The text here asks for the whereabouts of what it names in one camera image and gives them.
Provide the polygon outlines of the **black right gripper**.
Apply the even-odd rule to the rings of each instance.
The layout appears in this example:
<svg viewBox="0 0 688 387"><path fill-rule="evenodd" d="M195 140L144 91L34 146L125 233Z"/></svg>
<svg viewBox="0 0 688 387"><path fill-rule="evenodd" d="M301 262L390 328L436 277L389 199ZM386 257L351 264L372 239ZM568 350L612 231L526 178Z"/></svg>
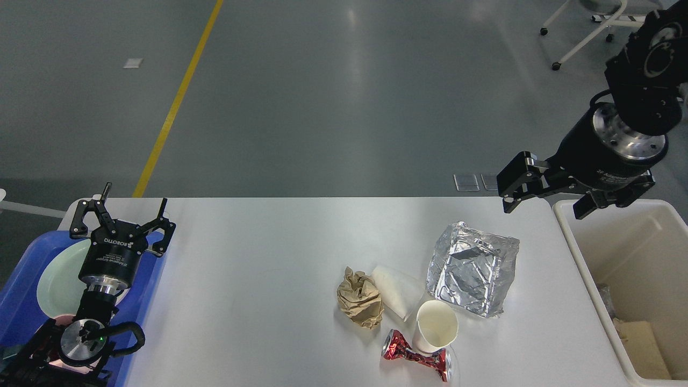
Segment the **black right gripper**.
<svg viewBox="0 0 688 387"><path fill-rule="evenodd" d="M629 207L655 186L649 170L668 150L666 135L641 134L622 120L613 103L595 103L553 156L540 161L531 152L519 152L497 174L503 211L560 193L582 195L573 205L577 220L611 205Z"/></svg>

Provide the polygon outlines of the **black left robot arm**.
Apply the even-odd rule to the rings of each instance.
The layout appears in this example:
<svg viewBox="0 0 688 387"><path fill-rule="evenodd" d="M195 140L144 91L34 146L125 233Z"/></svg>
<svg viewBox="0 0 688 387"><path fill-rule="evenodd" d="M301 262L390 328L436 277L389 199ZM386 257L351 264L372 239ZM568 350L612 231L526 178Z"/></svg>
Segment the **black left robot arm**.
<svg viewBox="0 0 688 387"><path fill-rule="evenodd" d="M118 297L135 284L145 253L162 257L177 228L165 215L140 225L112 218L105 206L112 184L99 198L80 200L69 228L72 240L89 243L78 279L78 308L66 324L48 318L2 369L2 386L106 386L112 358L131 355L145 345L139 323L113 323Z"/></svg>

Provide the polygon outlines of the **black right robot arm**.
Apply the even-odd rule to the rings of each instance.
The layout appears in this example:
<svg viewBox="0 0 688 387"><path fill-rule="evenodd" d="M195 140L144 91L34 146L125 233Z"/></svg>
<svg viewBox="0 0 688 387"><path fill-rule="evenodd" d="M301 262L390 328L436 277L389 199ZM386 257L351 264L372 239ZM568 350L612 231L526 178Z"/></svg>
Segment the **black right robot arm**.
<svg viewBox="0 0 688 387"><path fill-rule="evenodd" d="M531 198L568 193L579 195L573 208L583 219L610 205L628 207L654 186L650 170L682 119L686 1L646 15L604 73L607 90L591 98L553 156L540 161L523 151L497 174L505 213Z"/></svg>

